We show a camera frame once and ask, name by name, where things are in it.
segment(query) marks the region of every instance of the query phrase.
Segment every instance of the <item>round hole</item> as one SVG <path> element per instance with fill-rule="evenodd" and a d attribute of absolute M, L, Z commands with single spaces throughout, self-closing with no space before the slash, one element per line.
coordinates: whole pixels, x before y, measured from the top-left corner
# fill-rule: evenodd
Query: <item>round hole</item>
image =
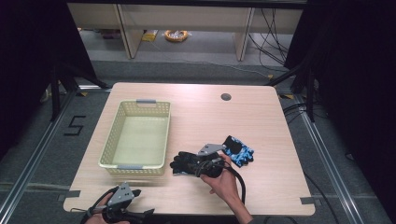
<path fill-rule="evenodd" d="M 228 94 L 228 93 L 223 93 L 223 94 L 221 95 L 221 99 L 222 99 L 223 101 L 229 101 L 229 100 L 231 100 L 231 95 Z"/>

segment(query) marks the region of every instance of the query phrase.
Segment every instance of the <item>yellow plastic basket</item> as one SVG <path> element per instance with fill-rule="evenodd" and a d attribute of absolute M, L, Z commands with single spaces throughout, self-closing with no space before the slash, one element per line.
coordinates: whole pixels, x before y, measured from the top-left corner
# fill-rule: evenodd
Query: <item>yellow plastic basket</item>
<path fill-rule="evenodd" d="M 163 175 L 170 103 L 122 101 L 99 165 L 112 175 Z"/>

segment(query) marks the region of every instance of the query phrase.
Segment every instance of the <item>wooden table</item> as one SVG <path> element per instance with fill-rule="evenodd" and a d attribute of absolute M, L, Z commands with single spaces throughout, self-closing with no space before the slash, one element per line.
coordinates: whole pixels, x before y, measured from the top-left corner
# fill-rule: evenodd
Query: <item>wooden table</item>
<path fill-rule="evenodd" d="M 221 99 L 223 93 L 232 99 Z M 121 100 L 156 99 L 171 102 L 165 173 L 160 177 L 119 177 L 99 167 L 98 161 Z M 254 162 L 234 168 L 247 186 L 246 205 L 252 215 L 310 216 L 313 204 L 282 108 L 272 87 L 117 83 L 93 132 L 64 209 L 86 209 L 108 189 L 128 182 L 142 189 L 129 211 L 155 208 L 156 214 L 232 215 L 200 178 L 172 175 L 169 163 L 179 151 L 197 153 L 205 144 L 222 144 L 232 135 L 255 150 Z"/>

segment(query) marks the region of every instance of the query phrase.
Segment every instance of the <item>human hand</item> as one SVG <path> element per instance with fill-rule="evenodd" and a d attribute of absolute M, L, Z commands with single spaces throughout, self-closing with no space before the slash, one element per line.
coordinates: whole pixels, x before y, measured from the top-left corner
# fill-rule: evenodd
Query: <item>human hand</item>
<path fill-rule="evenodd" d="M 105 198 L 102 199 L 102 201 L 99 202 L 97 206 L 102 206 L 106 205 L 106 202 L 111 198 L 113 193 L 108 193 Z M 102 213 L 94 214 L 91 216 L 85 224 L 107 224 L 105 220 L 103 219 Z M 117 222 L 116 224 L 130 224 L 129 221 L 121 221 Z"/>
<path fill-rule="evenodd" d="M 222 154 L 220 156 L 226 161 L 226 167 L 231 166 L 230 157 Z M 201 175 L 200 177 L 212 188 L 209 191 L 210 194 L 216 193 L 226 203 L 232 203 L 235 200 L 240 200 L 238 188 L 236 186 L 236 178 L 227 169 L 223 169 L 221 175 L 217 178 L 212 178 L 207 175 Z"/>
<path fill-rule="evenodd" d="M 225 160 L 225 166 L 231 166 L 231 159 L 228 156 L 220 155 Z M 207 175 L 201 175 L 201 179 L 212 189 L 210 193 L 216 193 L 228 206 L 233 210 L 236 218 L 241 224 L 248 224 L 253 217 L 246 209 L 238 195 L 236 187 L 236 177 L 227 169 L 223 169 L 221 175 L 212 178 Z"/>

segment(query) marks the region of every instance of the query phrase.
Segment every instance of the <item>cable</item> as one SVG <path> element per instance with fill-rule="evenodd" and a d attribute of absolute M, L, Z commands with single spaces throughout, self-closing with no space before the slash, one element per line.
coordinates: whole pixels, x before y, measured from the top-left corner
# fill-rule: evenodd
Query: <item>cable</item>
<path fill-rule="evenodd" d="M 319 117 L 319 118 L 321 118 L 321 119 L 328 119 L 329 117 L 326 115 L 326 117 L 325 116 L 322 116 L 322 115 L 319 115 L 319 114 L 317 114 L 317 113 L 314 113 L 314 115 L 316 115 L 317 117 Z"/>
<path fill-rule="evenodd" d="M 199 177 L 203 172 L 203 168 L 206 167 L 207 164 L 209 164 L 212 161 L 203 161 L 201 163 L 198 164 L 198 169 L 195 170 L 195 176 Z"/>
<path fill-rule="evenodd" d="M 96 207 L 96 205 L 99 204 L 99 202 L 101 202 L 101 201 L 107 196 L 108 193 L 111 193 L 111 192 L 114 193 L 114 192 L 116 192 L 116 190 L 117 190 L 118 188 L 119 188 L 119 187 L 116 186 L 115 188 L 110 189 L 110 190 L 108 190 L 105 194 L 103 194 L 103 195 L 96 201 L 96 203 L 94 203 L 93 206 L 90 207 L 90 208 L 86 211 L 86 213 L 85 213 L 84 217 L 82 218 L 80 224 L 85 224 L 85 223 L 87 222 L 87 220 L 92 216 L 93 209 Z"/>
<path fill-rule="evenodd" d="M 264 53 L 267 55 L 267 56 L 269 56 L 269 57 L 271 57 L 272 59 L 274 59 L 274 60 L 278 60 L 278 58 L 277 57 L 275 57 L 274 55 L 272 55 L 271 53 L 269 53 L 268 51 L 266 51 L 265 49 L 262 49 L 262 47 L 260 47 L 259 46 L 259 44 L 253 39 L 253 37 L 249 34 L 248 35 L 249 37 L 250 37 L 250 40 L 253 42 L 253 44 L 256 46 L 256 49 L 259 51 L 259 62 L 260 62 L 260 65 L 262 66 L 262 67 L 264 67 L 264 68 L 266 68 L 266 69 L 268 69 L 268 70 L 273 70 L 273 71 L 277 71 L 277 72 L 287 72 L 287 71 L 284 71 L 284 70 L 279 70 L 279 69 L 275 69 L 275 68 L 270 68 L 270 67 L 268 67 L 268 66 L 265 66 L 264 64 L 262 64 L 262 52 L 264 51 Z"/>
<path fill-rule="evenodd" d="M 288 121 L 288 124 L 291 124 L 295 119 L 297 119 L 299 116 L 301 116 L 305 111 L 306 111 L 306 110 L 304 110 L 304 111 L 298 111 L 299 114 L 296 115 L 296 116 L 294 116 L 291 120 L 289 120 L 289 121 Z"/>
<path fill-rule="evenodd" d="M 300 106 L 305 106 L 305 105 L 306 105 L 306 103 L 301 103 L 301 104 L 295 104 L 295 105 L 288 106 L 288 107 L 283 109 L 283 114 L 286 114 L 287 112 L 291 111 L 292 109 L 298 108 Z"/>
<path fill-rule="evenodd" d="M 245 181 L 242 178 L 242 176 L 236 172 L 236 170 L 231 166 L 230 163 L 228 163 L 227 161 L 225 161 L 225 163 L 227 163 L 229 166 L 224 166 L 224 165 L 218 165 L 216 163 L 214 163 L 214 166 L 218 166 L 218 167 L 222 167 L 223 169 L 226 169 L 228 171 L 230 171 L 239 181 L 239 183 L 241 184 L 241 189 L 242 189 L 242 195 L 241 195 L 241 201 L 243 204 L 245 204 L 245 200 L 246 200 L 246 194 L 247 194 L 247 188 L 245 185 Z"/>
<path fill-rule="evenodd" d="M 264 222 L 263 222 L 263 223 L 266 224 L 270 218 L 272 218 L 272 217 L 266 217 L 266 218 L 264 219 Z M 285 218 L 287 218 L 288 220 L 290 220 L 290 221 L 291 221 L 292 223 L 294 223 L 294 224 L 298 224 L 297 221 L 294 220 L 294 218 L 292 218 L 292 217 L 285 217 Z"/>
<path fill-rule="evenodd" d="M 260 57 L 259 59 L 260 59 L 260 64 L 261 64 L 262 66 L 265 67 L 265 65 L 262 64 L 262 53 L 264 53 L 265 55 L 267 55 L 268 57 L 270 57 L 271 59 L 273 59 L 273 60 L 276 61 L 277 63 L 280 63 L 280 64 L 283 65 L 283 62 L 282 62 L 281 60 L 279 60 L 276 56 L 274 56 L 272 53 L 268 52 L 267 50 L 265 50 L 265 49 L 263 48 L 263 44 L 265 43 L 265 41 L 264 41 L 264 43 L 260 46 L 260 45 L 253 39 L 253 37 L 252 37 L 250 34 L 249 34 L 248 36 L 250 37 L 250 40 L 253 42 L 253 44 L 256 46 L 256 48 L 259 50 L 259 57 Z"/>
<path fill-rule="evenodd" d="M 332 209 L 332 205 L 329 203 L 329 200 L 327 199 L 326 195 L 324 195 L 323 191 L 320 189 L 320 187 L 317 185 L 317 183 L 315 183 L 315 181 L 306 173 L 304 172 L 304 175 L 307 179 L 309 179 L 309 181 L 311 181 L 311 183 L 315 186 L 315 188 L 317 188 L 317 190 L 319 191 L 319 193 L 321 194 L 321 196 L 323 197 L 324 201 L 326 202 L 326 204 L 329 206 L 330 211 L 332 212 L 332 216 L 334 217 L 334 221 L 335 223 L 339 223 L 337 216 L 335 215 L 334 210 Z"/>
<path fill-rule="evenodd" d="M 269 78 L 267 75 L 265 75 L 265 74 L 263 74 L 263 73 L 260 73 L 260 72 L 258 72 L 258 71 L 241 69 L 241 68 L 234 67 L 234 66 L 232 66 L 232 65 L 211 63 L 211 62 L 207 62 L 207 61 L 196 62 L 196 61 L 190 61 L 190 60 L 185 60 L 185 59 L 175 59 L 175 58 L 171 58 L 171 57 L 168 57 L 166 54 L 164 54 L 164 53 L 163 53 L 163 50 L 160 49 L 158 46 L 156 46 L 152 41 L 150 41 L 149 43 L 150 43 L 154 48 L 156 48 L 157 50 L 159 50 L 160 53 L 162 53 L 162 54 L 165 56 L 165 58 L 168 58 L 168 59 L 170 59 L 170 60 L 179 60 L 179 61 L 187 62 L 187 63 L 209 63 L 209 64 L 213 64 L 213 65 L 217 65 L 217 66 L 222 66 L 222 67 L 230 67 L 230 68 L 232 68 L 232 69 L 235 69 L 235 70 L 238 70 L 238 71 L 241 71 L 241 72 L 255 73 L 255 74 L 259 74 L 259 75 L 262 76 L 262 77 L 267 77 L 267 78 Z"/>
<path fill-rule="evenodd" d="M 276 22 L 275 22 L 276 9 L 273 8 L 273 9 L 272 9 L 272 12 L 273 12 L 273 15 L 272 15 L 272 21 L 271 21 L 271 24 L 270 24 L 270 23 L 268 22 L 267 18 L 265 17 L 265 14 L 264 14 L 264 11 L 263 11 L 263 8 L 262 8 L 262 16 L 263 16 L 263 18 L 264 18 L 264 20 L 265 20 L 265 23 L 267 24 L 267 27 L 268 27 L 268 34 L 267 34 L 266 37 L 264 37 L 264 36 L 261 34 L 262 39 L 263 39 L 263 43 L 262 43 L 262 46 L 259 48 L 259 50 L 264 50 L 264 49 L 263 49 L 263 45 L 264 45 L 265 43 L 267 43 L 268 45 L 270 45 L 271 47 L 273 47 L 273 48 L 275 48 L 275 49 L 278 49 L 278 50 L 279 50 L 279 54 L 280 54 L 280 56 L 282 57 L 282 60 L 278 59 L 276 56 L 274 56 L 273 54 L 271 54 L 271 53 L 268 52 L 268 51 L 263 51 L 263 53 L 265 53 L 267 56 L 273 58 L 273 59 L 276 60 L 278 63 L 280 63 L 280 64 L 283 65 L 284 62 L 285 62 L 285 60 L 286 60 L 286 56 L 285 56 L 284 53 L 287 53 L 287 50 L 288 50 L 288 49 L 279 43 L 279 39 L 277 38 Z M 268 42 L 267 38 L 268 38 L 269 35 L 271 35 L 272 38 L 275 40 L 275 42 L 276 42 L 276 44 L 277 44 L 277 47 L 274 46 L 274 45 L 272 45 L 271 43 Z"/>

